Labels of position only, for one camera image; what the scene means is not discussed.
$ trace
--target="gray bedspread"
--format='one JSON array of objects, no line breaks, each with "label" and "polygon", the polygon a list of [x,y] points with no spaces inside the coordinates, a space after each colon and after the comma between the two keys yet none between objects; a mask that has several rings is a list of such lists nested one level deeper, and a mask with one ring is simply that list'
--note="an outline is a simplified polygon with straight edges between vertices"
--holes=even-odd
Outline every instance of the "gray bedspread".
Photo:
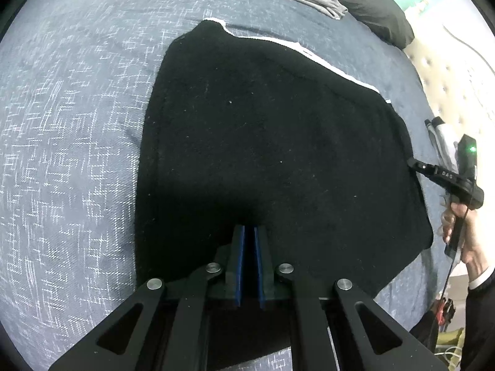
[{"label": "gray bedspread", "polygon": [[[299,42],[374,85],[405,120],[415,156],[436,161],[414,67],[349,14],[336,21],[291,0],[29,0],[0,43],[0,322],[35,371],[136,287],[144,112],[167,47],[207,17],[238,36]],[[422,185],[436,229],[441,189]],[[376,300],[410,328],[447,269],[437,239]],[[289,370],[290,351],[258,363]]]}]

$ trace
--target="metal screw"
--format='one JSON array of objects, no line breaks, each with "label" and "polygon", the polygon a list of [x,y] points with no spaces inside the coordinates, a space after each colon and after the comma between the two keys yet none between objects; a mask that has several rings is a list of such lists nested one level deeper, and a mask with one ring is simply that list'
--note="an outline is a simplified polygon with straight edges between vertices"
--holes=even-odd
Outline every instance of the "metal screw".
[{"label": "metal screw", "polygon": [[153,279],[148,280],[148,283],[146,283],[146,286],[150,290],[160,289],[161,285],[162,285],[161,280],[160,279],[157,279],[156,277],[154,277]]},{"label": "metal screw", "polygon": [[352,287],[352,282],[349,279],[340,279],[337,282],[337,286],[341,290],[350,290]]},{"label": "metal screw", "polygon": [[291,264],[281,264],[279,265],[279,271],[281,274],[291,274],[294,272],[294,267]]},{"label": "metal screw", "polygon": [[208,265],[206,265],[206,271],[209,274],[216,274],[216,272],[219,272],[222,267],[220,264],[217,264],[217,262],[210,262]]}]

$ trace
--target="black pillow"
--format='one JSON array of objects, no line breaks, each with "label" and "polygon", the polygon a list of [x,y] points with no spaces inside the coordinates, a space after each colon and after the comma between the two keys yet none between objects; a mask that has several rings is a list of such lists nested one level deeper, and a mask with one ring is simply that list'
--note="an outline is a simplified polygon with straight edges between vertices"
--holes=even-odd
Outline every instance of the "black pillow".
[{"label": "black pillow", "polygon": [[339,0],[353,17],[366,24],[380,39],[405,48],[414,32],[404,12],[394,0]]}]

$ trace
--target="black towel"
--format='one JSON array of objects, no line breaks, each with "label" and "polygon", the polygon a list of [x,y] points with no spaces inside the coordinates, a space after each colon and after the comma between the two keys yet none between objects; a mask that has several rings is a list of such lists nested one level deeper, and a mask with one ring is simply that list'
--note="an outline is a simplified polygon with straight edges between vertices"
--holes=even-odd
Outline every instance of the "black towel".
[{"label": "black towel", "polygon": [[235,224],[263,224],[275,265],[374,297],[432,243],[411,156],[377,92],[203,21],[167,50],[144,120],[138,282],[185,277]]}]

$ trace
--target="cable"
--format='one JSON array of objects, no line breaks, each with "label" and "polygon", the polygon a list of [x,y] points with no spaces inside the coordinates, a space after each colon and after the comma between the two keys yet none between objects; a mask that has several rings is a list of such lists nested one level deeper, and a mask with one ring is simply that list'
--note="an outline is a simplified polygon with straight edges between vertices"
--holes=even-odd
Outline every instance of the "cable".
[{"label": "cable", "polygon": [[471,49],[474,53],[476,53],[478,55],[479,58],[481,58],[484,63],[488,66],[488,68],[490,69],[490,71],[492,72],[493,76],[495,76],[495,70],[493,70],[492,66],[489,64],[488,61],[486,61],[486,59],[475,49],[473,48],[472,46],[470,46],[469,44],[467,44],[465,41],[459,39],[457,36],[455,36],[451,31],[449,31],[447,29],[447,27],[442,24],[442,26],[444,27],[444,30],[450,35],[452,36],[456,41],[462,43],[464,46],[468,47],[469,49]]},{"label": "cable", "polygon": [[[464,216],[462,218],[462,224],[465,224],[466,223],[466,217],[467,217],[467,213],[469,212],[469,207],[471,206],[471,203],[473,201],[473,192],[474,192],[474,187],[476,185],[476,182],[473,183],[473,187],[471,188],[471,196],[469,198],[469,204],[466,206],[466,212],[464,213]],[[447,290],[447,286],[449,285],[449,279],[450,279],[450,275],[452,273],[452,270],[454,269],[454,264],[455,264],[455,257],[454,259],[452,260],[452,263],[450,264],[450,268],[449,268],[449,272],[447,273],[447,279],[445,280],[445,284],[444,284],[444,289],[442,290],[441,292],[441,296],[440,296],[440,304],[438,306],[438,309],[437,309],[437,312],[435,313],[435,319],[438,318],[438,315],[440,313],[440,310],[443,308],[441,303],[442,301],[444,301],[444,297],[445,297],[445,292]],[[432,338],[432,333],[433,333],[433,330],[435,329],[435,321],[432,322],[432,326],[430,328],[430,335],[428,336],[428,344],[427,344],[427,347],[430,347],[430,343],[431,343],[431,338]]]},{"label": "cable", "polygon": [[454,349],[454,350],[457,350],[457,349],[462,350],[462,348],[459,347],[459,346],[451,346],[448,349],[446,349],[445,352],[434,353],[434,355],[435,356],[444,356],[444,359],[447,362],[450,362],[450,359],[447,358],[447,354],[450,354],[451,356],[457,357],[458,359],[462,359],[462,355],[457,354],[457,353],[450,352],[450,350],[452,350],[452,349]]}]

